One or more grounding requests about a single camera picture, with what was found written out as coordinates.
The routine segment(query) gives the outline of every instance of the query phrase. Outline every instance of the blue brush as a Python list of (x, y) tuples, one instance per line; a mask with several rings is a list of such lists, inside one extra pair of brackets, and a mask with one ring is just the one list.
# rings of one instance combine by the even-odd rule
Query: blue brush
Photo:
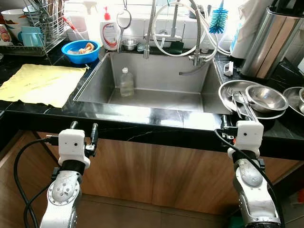
[(218, 9), (212, 12), (212, 20), (210, 22), (209, 33), (223, 33), (226, 19), (228, 16), (228, 10), (223, 9), (224, 0), (220, 4)]

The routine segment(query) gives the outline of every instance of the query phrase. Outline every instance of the white bottle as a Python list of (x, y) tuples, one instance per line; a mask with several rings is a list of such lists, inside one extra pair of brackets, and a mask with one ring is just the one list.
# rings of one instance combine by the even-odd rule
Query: white bottle
[(128, 68), (123, 69), (123, 74), (120, 78), (120, 95), (132, 96), (134, 94), (134, 76), (128, 72)]
[(107, 50), (117, 50), (120, 29), (115, 20), (111, 20), (110, 14), (105, 7), (104, 20), (100, 23), (100, 37)]

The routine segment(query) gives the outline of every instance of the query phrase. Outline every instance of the faucet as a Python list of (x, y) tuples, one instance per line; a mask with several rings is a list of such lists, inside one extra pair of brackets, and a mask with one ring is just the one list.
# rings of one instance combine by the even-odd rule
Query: faucet
[[(193, 8), (195, 10), (197, 25), (198, 25), (198, 34), (197, 34), (197, 42), (196, 42), (196, 49), (195, 49), (194, 55), (189, 56), (189, 59), (193, 60), (193, 65), (200, 66), (204, 62), (204, 57), (200, 53), (200, 35), (201, 35), (200, 11), (199, 11), (197, 4), (194, 2), (194, 0), (190, 0), (190, 2), (192, 3)], [(178, 5), (175, 5), (173, 23), (172, 23), (172, 28), (171, 28), (171, 35), (157, 34), (156, 35), (157, 38), (165, 38), (168, 41), (177, 41), (177, 40), (182, 41), (182, 37), (176, 36), (177, 11), (178, 11)], [(153, 0), (150, 21), (149, 21), (149, 26), (148, 26), (148, 32), (147, 32), (147, 35), (144, 36), (144, 38), (146, 39), (146, 43), (145, 43), (145, 47), (144, 47), (144, 51), (143, 51), (143, 57), (145, 59), (148, 59), (149, 54), (150, 54), (149, 41), (150, 41), (150, 37), (151, 37), (151, 33), (152, 33), (152, 22), (155, 18), (155, 13), (156, 13), (156, 0)]]

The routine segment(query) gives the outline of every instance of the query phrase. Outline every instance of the blue bowl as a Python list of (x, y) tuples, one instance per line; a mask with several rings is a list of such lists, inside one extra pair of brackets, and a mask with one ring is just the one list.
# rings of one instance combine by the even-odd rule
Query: blue bowl
[[(85, 48), (88, 42), (94, 45), (95, 47), (94, 51), (87, 54), (79, 54), (79, 55), (68, 53), (68, 51), (79, 51), (79, 49)], [(61, 48), (61, 51), (64, 55), (66, 55), (70, 59), (71, 62), (76, 64), (85, 64), (85, 63), (91, 63), (98, 58), (99, 49), (100, 49), (100, 45), (95, 41), (77, 40), (64, 45)]]

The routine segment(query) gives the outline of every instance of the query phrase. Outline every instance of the yellow cloth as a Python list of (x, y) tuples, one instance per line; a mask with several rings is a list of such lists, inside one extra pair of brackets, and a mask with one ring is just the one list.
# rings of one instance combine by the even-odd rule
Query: yellow cloth
[(0, 87), (0, 100), (62, 108), (86, 68), (24, 64)]

